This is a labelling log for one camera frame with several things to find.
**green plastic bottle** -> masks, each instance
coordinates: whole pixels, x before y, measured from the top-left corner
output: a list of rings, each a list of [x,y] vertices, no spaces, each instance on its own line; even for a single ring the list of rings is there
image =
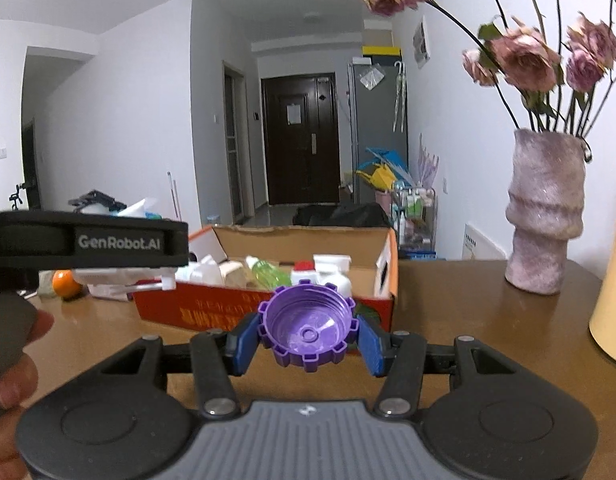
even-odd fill
[[[275,288],[282,285],[292,285],[290,275],[270,262],[259,260],[259,258],[254,256],[248,256],[246,264],[252,270],[257,283],[266,290],[275,290]]]

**cardboard box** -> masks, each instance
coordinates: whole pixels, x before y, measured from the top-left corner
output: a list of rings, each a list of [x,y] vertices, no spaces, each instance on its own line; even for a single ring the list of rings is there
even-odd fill
[[[390,330],[398,272],[392,229],[208,226],[191,235],[189,245],[198,260],[206,254],[217,263],[243,261],[252,255],[288,270],[294,262],[312,260],[314,254],[347,254],[352,257],[348,276],[358,312],[373,316]],[[271,295],[252,288],[177,283],[176,290],[137,293],[135,302],[144,320],[189,330],[232,330]]]

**red bottle cap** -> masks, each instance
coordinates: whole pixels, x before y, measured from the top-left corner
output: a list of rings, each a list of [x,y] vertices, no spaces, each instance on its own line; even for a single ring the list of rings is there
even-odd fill
[[[293,270],[297,270],[297,271],[314,270],[314,262],[312,260],[306,260],[304,262],[295,262]]]

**wooden table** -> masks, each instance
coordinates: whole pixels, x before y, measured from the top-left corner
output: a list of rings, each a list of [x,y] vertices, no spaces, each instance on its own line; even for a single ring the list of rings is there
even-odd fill
[[[430,342],[451,344],[470,334],[577,397],[594,413],[600,438],[587,479],[616,480],[616,364],[588,334],[600,281],[568,264],[563,292],[553,298],[523,293],[504,279],[504,262],[402,262],[394,330],[410,330]],[[40,369],[37,398],[146,333],[168,344],[187,342],[192,332],[144,322],[132,303],[35,300],[57,322],[27,351]],[[363,361],[344,362],[305,374],[281,368],[260,348],[248,373],[233,379],[244,403],[251,399],[347,399],[373,402],[383,381],[370,378]],[[421,404],[447,392],[447,377],[424,379]],[[171,376],[168,392],[195,406],[190,376]]]

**gripper handle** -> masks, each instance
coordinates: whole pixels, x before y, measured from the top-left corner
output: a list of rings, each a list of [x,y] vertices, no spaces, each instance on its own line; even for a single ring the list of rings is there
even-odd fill
[[[19,362],[36,317],[29,301],[15,292],[0,293],[0,377]]]

